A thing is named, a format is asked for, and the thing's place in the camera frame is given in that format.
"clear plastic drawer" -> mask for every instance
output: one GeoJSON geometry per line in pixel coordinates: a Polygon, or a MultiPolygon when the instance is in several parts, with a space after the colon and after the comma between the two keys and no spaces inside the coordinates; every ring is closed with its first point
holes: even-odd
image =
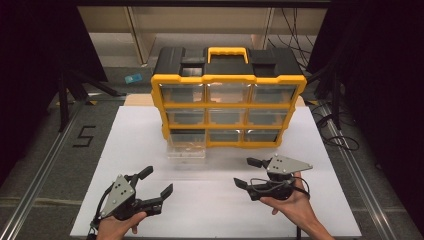
{"type": "Polygon", "coordinates": [[[210,142],[239,142],[241,130],[223,130],[211,129],[209,130],[210,142]]]}
{"type": "Polygon", "coordinates": [[[250,84],[215,82],[207,85],[208,102],[245,103],[250,84]]]}
{"type": "Polygon", "coordinates": [[[204,158],[206,156],[205,130],[171,130],[167,153],[169,158],[204,158]]]}
{"type": "Polygon", "coordinates": [[[203,124],[205,109],[203,108],[168,108],[166,109],[169,124],[203,124]]]}
{"type": "Polygon", "coordinates": [[[286,109],[249,109],[247,124],[280,126],[283,124],[287,112],[286,109]]]}
{"type": "Polygon", "coordinates": [[[253,86],[253,103],[290,103],[296,85],[255,84],[253,86]]]}
{"type": "Polygon", "coordinates": [[[243,124],[246,110],[240,108],[211,108],[208,112],[210,124],[243,124]]]}
{"type": "Polygon", "coordinates": [[[244,132],[245,142],[276,142],[280,130],[278,129],[255,129],[244,132]]]}
{"type": "Polygon", "coordinates": [[[159,84],[164,103],[203,102],[203,84],[159,84]]]}

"finger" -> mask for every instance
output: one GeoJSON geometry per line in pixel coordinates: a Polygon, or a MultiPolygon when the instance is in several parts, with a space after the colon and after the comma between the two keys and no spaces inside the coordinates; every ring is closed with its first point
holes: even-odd
{"type": "Polygon", "coordinates": [[[294,177],[302,177],[302,174],[300,172],[295,172],[293,173],[294,177]]]}
{"type": "Polygon", "coordinates": [[[273,208],[275,208],[278,204],[277,200],[275,200],[275,198],[272,198],[272,197],[261,197],[259,201],[273,208]]]}
{"type": "Polygon", "coordinates": [[[302,183],[302,179],[300,179],[300,178],[302,178],[302,174],[300,174],[300,172],[295,172],[295,173],[293,173],[293,177],[296,178],[295,186],[300,188],[300,189],[305,189],[305,187],[303,186],[303,183],[302,183]]]}
{"type": "Polygon", "coordinates": [[[132,226],[131,230],[132,230],[133,234],[137,234],[137,226],[132,226]]]}
{"type": "Polygon", "coordinates": [[[146,212],[139,212],[137,214],[134,214],[131,218],[130,218],[130,223],[131,226],[135,226],[137,225],[139,222],[141,222],[143,219],[145,219],[147,217],[147,213],[146,212]]]}

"blue object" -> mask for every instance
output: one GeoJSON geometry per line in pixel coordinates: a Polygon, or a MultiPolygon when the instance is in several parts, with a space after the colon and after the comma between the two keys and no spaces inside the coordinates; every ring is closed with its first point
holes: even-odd
{"type": "Polygon", "coordinates": [[[138,82],[138,81],[141,81],[141,80],[143,80],[143,78],[141,77],[140,73],[125,77],[125,82],[127,84],[130,84],[130,83],[133,83],[133,82],[138,82]]]}

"gray floor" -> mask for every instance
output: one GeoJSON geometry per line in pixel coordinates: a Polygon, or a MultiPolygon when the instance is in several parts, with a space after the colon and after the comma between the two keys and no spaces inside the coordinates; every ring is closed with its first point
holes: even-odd
{"type": "MultiPolygon", "coordinates": [[[[180,37],[177,36],[173,44],[186,44],[180,37]]],[[[244,39],[242,41],[248,44],[245,37],[242,38],[244,39]]],[[[154,53],[152,62],[147,67],[138,67],[134,62],[134,65],[126,65],[130,67],[105,66],[105,72],[110,80],[107,85],[127,93],[150,92],[149,79],[152,75],[155,54],[160,46],[166,45],[164,39],[157,41],[152,52],[154,53]],[[140,73],[143,80],[126,84],[124,77],[136,73],[140,73]]],[[[203,44],[214,46],[216,42],[203,42],[203,44]]],[[[302,94],[305,100],[316,100],[313,95],[315,87],[316,83],[307,87],[302,94]]],[[[99,90],[88,85],[86,89],[91,93],[99,93],[99,90]]],[[[91,99],[97,102],[94,105],[82,106],[76,116],[75,123],[65,139],[63,148],[57,155],[50,174],[40,193],[36,196],[16,239],[72,239],[69,237],[69,233],[73,222],[96,169],[118,107],[124,103],[124,98],[112,98],[104,94],[94,95],[91,99]],[[75,147],[87,143],[87,139],[78,138],[83,126],[95,126],[95,128],[84,131],[85,134],[93,136],[93,139],[89,147],[75,147]]],[[[331,99],[324,99],[320,104],[329,100],[331,99]]],[[[59,106],[56,103],[57,99],[53,99],[48,108],[49,115],[44,118],[40,125],[38,134],[27,149],[26,156],[16,164],[8,179],[0,188],[0,226],[5,226],[8,222],[58,135],[60,114],[59,106]]],[[[70,107],[73,106],[75,104],[70,101],[70,107]]],[[[322,107],[320,105],[310,106],[316,121],[325,114],[323,111],[326,106],[328,105],[324,104],[322,107]]],[[[387,217],[395,239],[423,239],[385,178],[384,173],[376,167],[376,162],[366,139],[363,138],[360,129],[355,126],[354,119],[349,115],[349,110],[343,103],[341,112],[341,132],[344,136],[351,137],[359,143],[359,150],[352,151],[352,154],[366,179],[366,183],[387,217]]],[[[329,125],[321,130],[324,137],[331,136],[329,125]]],[[[353,141],[347,141],[349,146],[355,146],[353,141]]],[[[358,190],[357,184],[347,167],[346,160],[343,158],[342,151],[339,147],[331,145],[326,145],[326,149],[363,234],[360,239],[385,239],[380,236],[378,224],[376,225],[371,217],[370,209],[358,190]]]]}

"human hand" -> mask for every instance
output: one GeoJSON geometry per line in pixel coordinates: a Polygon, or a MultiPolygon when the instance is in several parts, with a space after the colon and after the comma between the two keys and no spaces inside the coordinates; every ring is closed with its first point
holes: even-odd
{"type": "Polygon", "coordinates": [[[125,221],[119,221],[111,216],[103,219],[99,225],[97,240],[121,240],[131,228],[137,234],[137,225],[147,217],[147,213],[139,212],[125,221]]]}
{"type": "MultiPolygon", "coordinates": [[[[294,173],[295,186],[305,189],[302,184],[300,172],[294,173]]],[[[262,197],[260,201],[273,208],[272,214],[282,212],[296,226],[305,231],[312,239],[334,239],[325,227],[318,221],[309,202],[308,195],[293,191],[292,195],[284,201],[272,197],[262,197]]]]}

